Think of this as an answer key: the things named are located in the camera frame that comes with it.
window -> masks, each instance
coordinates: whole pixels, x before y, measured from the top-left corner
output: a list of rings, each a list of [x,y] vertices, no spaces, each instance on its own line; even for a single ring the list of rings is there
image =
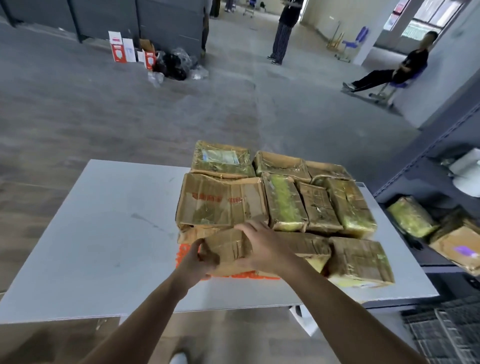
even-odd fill
[[[392,30],[393,26],[395,25],[397,19],[403,13],[403,9],[407,6],[409,0],[401,0],[393,10],[392,14],[388,18],[387,22],[384,25],[385,30]]]
[[[432,30],[440,33],[461,6],[462,3],[457,0],[425,0],[402,36],[421,40]]]

gray floor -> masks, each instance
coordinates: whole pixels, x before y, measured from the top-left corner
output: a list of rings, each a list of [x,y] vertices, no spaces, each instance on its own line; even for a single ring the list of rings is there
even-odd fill
[[[159,89],[148,82],[142,65],[114,63],[108,49],[0,24],[0,291],[91,158],[189,166],[195,141],[205,139],[343,164],[358,180],[368,180],[379,163],[417,135],[401,117],[341,93],[343,80],[366,71],[335,60],[302,26],[292,33],[283,66],[271,65],[266,55],[276,19],[222,13],[210,22],[205,60],[210,77],[166,80]],[[281,309],[174,319],[184,326],[171,324],[174,333],[161,345],[172,350],[185,335],[204,338],[204,345],[194,340],[201,347],[196,355],[201,359],[204,350],[217,348],[211,363],[229,355],[246,362],[241,360],[246,349],[249,363],[331,358]],[[204,320],[217,323],[219,331],[192,334],[192,322]],[[95,325],[86,320],[3,326],[0,353],[46,330],[53,337],[53,359],[39,359],[45,354],[39,348],[50,346],[37,344],[36,359],[18,359],[20,350],[5,362],[73,363],[106,334]],[[220,345],[215,338],[225,332],[233,336],[221,336],[226,341]],[[240,337],[251,340],[239,343]]]

table top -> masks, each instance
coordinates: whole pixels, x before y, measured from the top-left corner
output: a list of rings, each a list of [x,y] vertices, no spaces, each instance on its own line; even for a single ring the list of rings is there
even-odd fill
[[[188,168],[91,160],[0,301],[0,324],[129,315],[175,268],[175,211]],[[359,302],[438,295],[373,196],[396,283]],[[176,312],[300,304],[282,280],[201,281]]]

taped cardboard box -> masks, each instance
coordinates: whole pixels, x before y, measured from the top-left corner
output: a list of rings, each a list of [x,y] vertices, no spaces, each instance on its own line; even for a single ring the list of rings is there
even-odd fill
[[[321,163],[307,160],[305,162],[312,181],[310,184],[323,186],[325,178],[336,178],[338,180],[353,180],[345,167],[339,164]]]
[[[206,228],[204,226],[188,228],[179,232],[177,243],[191,245],[195,240],[204,239],[207,236],[211,236],[226,229],[228,228]]]
[[[377,223],[355,181],[327,178],[325,186],[343,226],[339,233],[359,239],[372,236],[377,230]]]
[[[310,234],[308,232],[284,232],[277,231],[279,243],[285,243],[297,256],[301,256],[319,273],[330,259],[332,251],[328,244],[328,238]],[[272,273],[258,272],[261,276],[278,277]]]
[[[190,172],[230,179],[255,177],[249,149],[203,140],[195,144]]]
[[[258,151],[253,159],[255,173],[262,176],[264,172],[291,176],[297,181],[310,183],[307,165],[301,158],[284,156],[281,154]]]
[[[480,228],[472,220],[448,222],[431,237],[430,247],[466,272],[480,275]]]
[[[297,186],[308,216],[307,231],[330,235],[343,229],[325,188],[302,182]]]
[[[208,247],[200,248],[201,254],[213,253],[217,255],[218,266],[210,275],[215,277],[231,276],[249,272],[252,269],[242,267],[238,259],[247,258],[252,253],[252,244],[243,232],[236,229],[228,229],[205,238]]]
[[[439,226],[412,196],[399,198],[387,211],[403,230],[417,238],[427,236]]]
[[[330,237],[332,257],[328,280],[347,288],[374,288],[395,283],[385,251],[379,242]]]
[[[262,178],[270,213],[270,227],[277,231],[305,232],[308,217],[294,179],[266,172]]]
[[[199,173],[185,174],[175,216],[181,231],[197,226],[233,227],[252,218],[268,224],[260,178],[220,180]]]

